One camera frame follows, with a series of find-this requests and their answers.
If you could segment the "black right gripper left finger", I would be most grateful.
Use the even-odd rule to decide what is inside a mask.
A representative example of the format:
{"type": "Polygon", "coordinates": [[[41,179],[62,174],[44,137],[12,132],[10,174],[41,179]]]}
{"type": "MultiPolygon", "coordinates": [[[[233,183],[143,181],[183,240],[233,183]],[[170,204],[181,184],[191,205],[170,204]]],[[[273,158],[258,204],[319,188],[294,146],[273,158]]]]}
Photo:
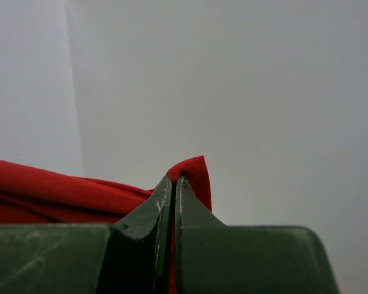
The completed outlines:
{"type": "Polygon", "coordinates": [[[167,293],[174,189],[115,224],[0,225],[0,293],[167,293]]]}

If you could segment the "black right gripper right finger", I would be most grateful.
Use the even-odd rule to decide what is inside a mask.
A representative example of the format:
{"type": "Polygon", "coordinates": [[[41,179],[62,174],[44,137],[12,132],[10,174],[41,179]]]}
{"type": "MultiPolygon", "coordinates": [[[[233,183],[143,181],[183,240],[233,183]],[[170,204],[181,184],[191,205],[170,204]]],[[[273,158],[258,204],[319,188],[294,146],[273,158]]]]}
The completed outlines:
{"type": "Polygon", "coordinates": [[[318,235],[297,226],[228,226],[180,177],[175,202],[179,293],[338,293],[318,235]]]}

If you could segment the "red t-shirt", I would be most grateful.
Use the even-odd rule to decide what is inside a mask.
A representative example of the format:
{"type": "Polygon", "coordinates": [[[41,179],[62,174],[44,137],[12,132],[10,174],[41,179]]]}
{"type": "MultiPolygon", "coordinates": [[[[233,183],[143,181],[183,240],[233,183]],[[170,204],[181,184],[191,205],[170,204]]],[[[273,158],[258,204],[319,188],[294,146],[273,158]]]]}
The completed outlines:
{"type": "MultiPolygon", "coordinates": [[[[179,293],[175,280],[177,182],[186,176],[196,197],[211,211],[209,173],[205,159],[197,156],[173,166],[165,176],[170,177],[174,189],[167,293],[179,293]]],[[[155,189],[66,176],[0,160],[0,225],[115,224],[148,200],[155,189]]]]}

